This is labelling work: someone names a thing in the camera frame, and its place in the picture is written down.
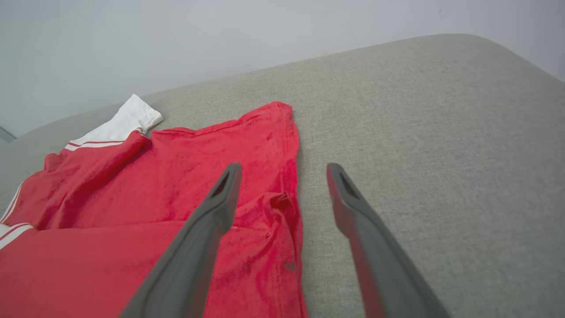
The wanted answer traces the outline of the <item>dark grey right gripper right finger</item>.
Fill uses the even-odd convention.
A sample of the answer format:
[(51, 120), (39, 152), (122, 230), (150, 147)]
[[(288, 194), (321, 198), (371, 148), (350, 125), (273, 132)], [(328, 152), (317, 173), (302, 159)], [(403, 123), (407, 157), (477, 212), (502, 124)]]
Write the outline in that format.
[(349, 240), (366, 318), (450, 318), (343, 167), (327, 165), (335, 223)]

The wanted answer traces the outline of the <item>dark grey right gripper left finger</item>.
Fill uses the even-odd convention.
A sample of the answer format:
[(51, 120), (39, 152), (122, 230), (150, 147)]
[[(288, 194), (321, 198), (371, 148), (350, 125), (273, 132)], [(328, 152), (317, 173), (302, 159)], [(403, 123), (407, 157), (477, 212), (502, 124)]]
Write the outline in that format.
[(203, 318), (222, 236), (234, 224), (242, 167), (226, 167), (119, 318)]

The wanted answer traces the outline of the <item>red garment with white stripes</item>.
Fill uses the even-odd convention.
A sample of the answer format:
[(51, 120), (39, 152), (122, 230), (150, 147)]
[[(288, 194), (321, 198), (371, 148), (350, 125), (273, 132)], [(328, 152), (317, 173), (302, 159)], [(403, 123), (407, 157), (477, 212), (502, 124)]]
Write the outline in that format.
[(230, 163), (242, 165), (206, 318), (307, 318), (293, 109), (158, 131), (132, 95), (45, 157), (0, 214), (0, 318), (116, 318)]

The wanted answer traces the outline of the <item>grey fabric sofa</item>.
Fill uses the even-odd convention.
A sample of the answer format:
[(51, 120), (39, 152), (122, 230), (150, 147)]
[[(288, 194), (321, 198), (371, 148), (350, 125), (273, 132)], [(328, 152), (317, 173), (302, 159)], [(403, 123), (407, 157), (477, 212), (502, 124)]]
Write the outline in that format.
[[(452, 318), (565, 318), (565, 83), (509, 49), (424, 36), (139, 98), (161, 113), (158, 131), (291, 106), (307, 318), (366, 316), (328, 163), (343, 167)], [(47, 155), (124, 104), (0, 150), (0, 214)]]

